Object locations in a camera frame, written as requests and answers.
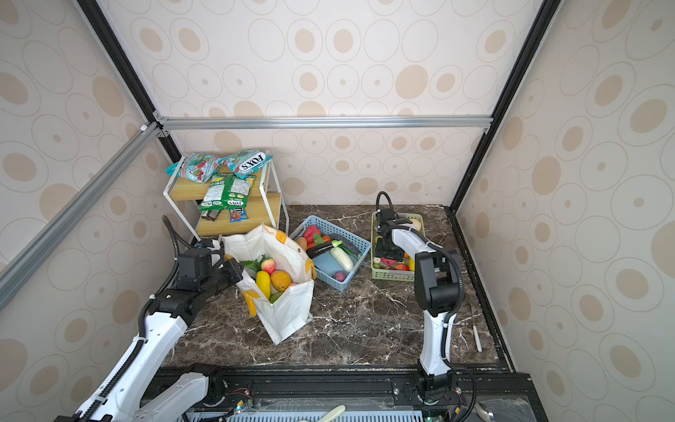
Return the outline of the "green leafy lettuce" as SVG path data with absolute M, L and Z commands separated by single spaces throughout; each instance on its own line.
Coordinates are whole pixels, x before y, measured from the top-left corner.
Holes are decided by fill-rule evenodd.
M 253 277 L 262 270 L 261 268 L 262 260 L 242 260 L 241 264 L 244 266 L 245 270 L 252 274 Z

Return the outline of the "red yellow peach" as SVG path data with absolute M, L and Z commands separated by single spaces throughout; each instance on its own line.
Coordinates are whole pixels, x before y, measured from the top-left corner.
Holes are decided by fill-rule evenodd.
M 260 263 L 261 270 L 272 275 L 277 271 L 276 262 L 273 258 L 264 258 Z

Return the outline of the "orange fruit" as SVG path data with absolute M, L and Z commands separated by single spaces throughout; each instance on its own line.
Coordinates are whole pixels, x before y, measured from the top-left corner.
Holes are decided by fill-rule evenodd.
M 277 292 L 285 292 L 292 284 L 292 278 L 288 273 L 277 270 L 271 276 L 272 286 Z

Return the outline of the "white grocery bag yellow handles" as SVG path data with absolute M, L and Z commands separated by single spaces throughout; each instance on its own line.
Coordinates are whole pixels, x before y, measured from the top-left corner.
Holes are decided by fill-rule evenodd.
M 244 266 L 237 288 L 274 344 L 309 323 L 316 269 L 297 242 L 266 225 L 221 242 L 226 256 Z

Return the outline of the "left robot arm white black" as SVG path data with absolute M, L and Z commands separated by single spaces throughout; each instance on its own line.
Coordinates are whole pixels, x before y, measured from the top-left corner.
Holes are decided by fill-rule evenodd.
M 138 316 L 138 334 L 102 385 L 69 421 L 173 421 L 204 399 L 224 399 L 214 370 L 187 372 L 149 402 L 142 398 L 166 356 L 209 300 L 244 279 L 246 270 L 220 251 L 193 247 L 175 253 L 172 270 Z

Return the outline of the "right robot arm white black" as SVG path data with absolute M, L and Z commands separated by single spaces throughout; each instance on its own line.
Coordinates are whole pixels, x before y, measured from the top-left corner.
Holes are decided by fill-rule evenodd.
M 466 295 L 459 256 L 432 242 L 392 207 L 379 206 L 374 216 L 381 238 L 375 256 L 381 260 L 409 256 L 414 261 L 415 297 L 424 315 L 417 392 L 423 403 L 436 404 L 453 388 L 456 373 L 450 357 L 452 329 Z

